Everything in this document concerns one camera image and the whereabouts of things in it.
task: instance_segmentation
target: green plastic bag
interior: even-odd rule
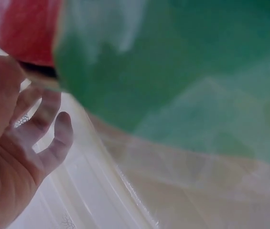
[[[132,135],[270,163],[270,1],[65,1],[61,85]]]

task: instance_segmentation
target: hand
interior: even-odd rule
[[[43,179],[65,159],[73,142],[70,116],[61,112],[54,124],[54,140],[40,153],[32,146],[42,138],[60,108],[61,94],[30,85],[19,93],[22,69],[0,56],[0,229],[11,224],[33,198]],[[21,118],[42,97],[26,123]]]

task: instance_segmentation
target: red plastic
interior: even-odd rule
[[[15,59],[54,66],[52,44],[62,0],[0,0],[0,48]]]

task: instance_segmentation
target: transparent plastic container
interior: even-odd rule
[[[41,18],[58,2],[47,1]],[[26,9],[31,3],[19,5]],[[73,146],[43,184],[60,200],[58,207],[44,192],[46,201],[53,198],[49,212],[59,217],[56,210],[64,209],[77,229],[270,229],[269,4],[62,3],[59,13],[54,10],[57,21],[36,20],[35,29],[42,23],[43,35],[50,32],[53,39],[33,53],[39,56],[46,48],[37,62],[25,48],[13,52],[19,42],[28,44],[28,30],[0,36],[0,47],[17,59],[28,79],[64,91],[60,111],[72,119]],[[25,10],[20,15],[32,17]],[[184,27],[188,33],[181,33]],[[185,75],[197,81],[183,87],[179,79]],[[173,99],[166,100],[166,92]],[[36,151],[53,137],[54,125]]]

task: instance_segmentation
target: clear plastic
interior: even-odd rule
[[[65,91],[49,178],[76,228],[270,229],[270,3],[1,0],[0,47]]]

